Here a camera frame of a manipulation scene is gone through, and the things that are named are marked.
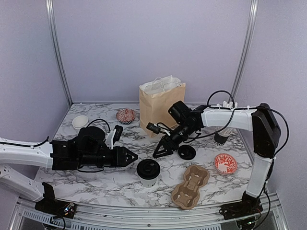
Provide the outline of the right arm base board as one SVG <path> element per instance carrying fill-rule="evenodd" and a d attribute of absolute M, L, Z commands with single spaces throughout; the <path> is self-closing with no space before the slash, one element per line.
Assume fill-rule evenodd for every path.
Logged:
<path fill-rule="evenodd" d="M 223 215 L 224 220 L 241 218 L 263 211 L 262 205 L 259 201 L 240 201 L 230 204 L 225 204 L 220 207 L 219 213 Z"/>

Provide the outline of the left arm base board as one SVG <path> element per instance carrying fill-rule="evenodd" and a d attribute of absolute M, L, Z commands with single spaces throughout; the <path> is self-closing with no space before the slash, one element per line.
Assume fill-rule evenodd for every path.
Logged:
<path fill-rule="evenodd" d="M 60 200 L 43 199 L 35 204 L 35 210 L 72 219 L 75 215 L 76 204 Z"/>

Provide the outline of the stack of white cups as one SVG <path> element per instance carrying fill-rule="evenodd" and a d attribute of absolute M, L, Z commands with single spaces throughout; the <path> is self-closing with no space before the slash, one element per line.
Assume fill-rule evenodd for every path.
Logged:
<path fill-rule="evenodd" d="M 72 126 L 76 130 L 87 127 L 89 118 L 86 115 L 79 115 L 72 120 Z"/>

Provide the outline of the brown cardboard cup carrier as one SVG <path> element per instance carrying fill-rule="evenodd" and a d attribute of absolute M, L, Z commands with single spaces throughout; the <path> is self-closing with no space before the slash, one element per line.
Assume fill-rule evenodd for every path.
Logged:
<path fill-rule="evenodd" d="M 171 200 L 183 210 L 196 206 L 200 198 L 200 188 L 204 187 L 210 173 L 199 165 L 190 165 L 183 174 L 184 181 L 178 184 L 171 193 Z"/>

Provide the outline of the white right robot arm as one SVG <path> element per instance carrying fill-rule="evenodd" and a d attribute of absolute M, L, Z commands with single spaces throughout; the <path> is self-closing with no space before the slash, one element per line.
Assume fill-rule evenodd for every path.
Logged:
<path fill-rule="evenodd" d="M 251 133 L 255 153 L 253 169 L 245 190 L 247 197 L 237 205 L 241 214 L 249 214 L 256 207 L 255 198 L 262 193 L 269 178 L 279 145 L 281 128 L 274 116 L 276 112 L 266 103 L 256 107 L 235 108 L 200 105 L 191 109 L 178 101 L 169 108 L 168 113 L 178 126 L 166 131 L 160 139 L 153 153 L 155 159 L 173 154 L 194 132 L 205 127 L 217 127 L 217 133 L 227 128 Z"/>

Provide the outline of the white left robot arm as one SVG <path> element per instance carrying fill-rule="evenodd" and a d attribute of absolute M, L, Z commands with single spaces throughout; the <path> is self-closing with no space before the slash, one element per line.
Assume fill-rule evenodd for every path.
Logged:
<path fill-rule="evenodd" d="M 126 147 L 115 146 L 123 128 L 115 128 L 106 134 L 102 129 L 89 126 L 80 129 L 70 140 L 45 140 L 35 142 L 7 142 L 0 140 L 0 178 L 26 198 L 38 202 L 50 213 L 60 210 L 60 202 L 55 198 L 51 185 L 38 183 L 11 170 L 8 164 L 31 165 L 54 171 L 77 170 L 93 166 L 92 173 L 105 168 L 124 168 L 138 159 L 138 155 Z"/>

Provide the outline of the brown paper takeout bag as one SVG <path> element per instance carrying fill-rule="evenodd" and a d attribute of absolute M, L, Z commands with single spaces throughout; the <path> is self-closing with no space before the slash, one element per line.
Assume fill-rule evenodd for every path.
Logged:
<path fill-rule="evenodd" d="M 146 126 L 148 123 L 162 122 L 174 127 L 176 121 L 168 109 L 178 101 L 184 101 L 186 84 L 172 75 L 157 77 L 139 86 L 140 126 L 148 137 L 156 136 Z"/>

